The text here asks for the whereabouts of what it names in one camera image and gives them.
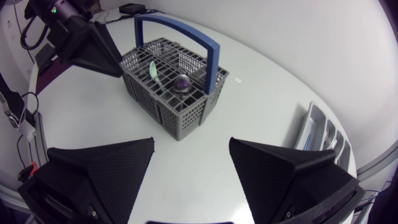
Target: basket handle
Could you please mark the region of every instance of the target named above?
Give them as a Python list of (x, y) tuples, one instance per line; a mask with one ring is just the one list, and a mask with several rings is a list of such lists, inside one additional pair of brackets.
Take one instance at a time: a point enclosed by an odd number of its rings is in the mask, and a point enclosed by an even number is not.
[(207, 49), (205, 93), (207, 95), (210, 95), (216, 87), (218, 58), (220, 57), (220, 45), (199, 30), (196, 30), (195, 28), (188, 26), (180, 21), (176, 21), (175, 19), (156, 15), (141, 15), (134, 18), (137, 47), (142, 47), (144, 45), (144, 38), (142, 34), (143, 21), (157, 22), (159, 24), (163, 24), (165, 26), (173, 28), (181, 32), (182, 34), (185, 34), (186, 36), (193, 39), (198, 44)]

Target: white tabletop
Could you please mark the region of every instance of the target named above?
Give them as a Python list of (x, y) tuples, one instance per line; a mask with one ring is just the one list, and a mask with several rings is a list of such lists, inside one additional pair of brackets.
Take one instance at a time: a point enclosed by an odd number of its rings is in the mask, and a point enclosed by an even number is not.
[[(122, 78), (71, 67), (39, 94), (47, 146), (79, 149), (154, 137), (155, 153), (129, 223), (254, 223), (229, 155), (230, 137), (293, 147), (311, 101), (346, 134), (331, 109), (289, 72), (229, 37), (177, 20), (217, 41), (220, 66), (230, 72), (216, 107), (201, 126), (176, 141), (129, 96)], [(122, 54), (135, 47), (132, 20), (112, 23), (108, 29)], [(144, 22), (144, 41), (159, 37), (206, 55), (183, 34)], [(36, 73), (34, 67), (30, 90), (35, 89)], [(352, 152), (348, 172), (356, 177)]]

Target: gray plastic basket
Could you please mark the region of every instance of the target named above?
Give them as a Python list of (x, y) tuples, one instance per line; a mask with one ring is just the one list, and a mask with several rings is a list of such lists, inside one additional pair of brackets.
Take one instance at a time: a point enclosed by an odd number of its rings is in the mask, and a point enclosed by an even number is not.
[[(165, 91), (149, 75), (152, 61)], [(215, 88), (206, 94), (206, 59), (165, 38), (128, 52), (121, 65), (129, 94), (178, 141), (204, 122), (215, 107), (228, 76), (226, 70), (218, 67)], [(179, 74), (188, 75), (192, 82), (189, 94), (183, 98), (173, 91)]]

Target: green spoon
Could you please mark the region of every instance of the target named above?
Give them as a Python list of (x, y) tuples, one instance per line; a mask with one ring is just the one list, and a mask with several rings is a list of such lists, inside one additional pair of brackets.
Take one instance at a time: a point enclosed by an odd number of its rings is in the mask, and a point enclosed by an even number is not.
[(166, 91), (163, 84), (160, 82), (159, 78), (157, 77), (156, 64), (154, 61), (151, 61), (150, 65), (149, 65), (149, 75), (160, 86), (160, 89), (162, 91)]

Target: gray cutlery tray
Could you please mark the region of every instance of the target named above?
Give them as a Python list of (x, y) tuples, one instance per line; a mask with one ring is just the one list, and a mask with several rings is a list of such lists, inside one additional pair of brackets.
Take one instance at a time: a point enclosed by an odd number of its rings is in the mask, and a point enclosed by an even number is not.
[(314, 101), (304, 116), (294, 148), (306, 151), (335, 150), (335, 164), (348, 171), (351, 144)]

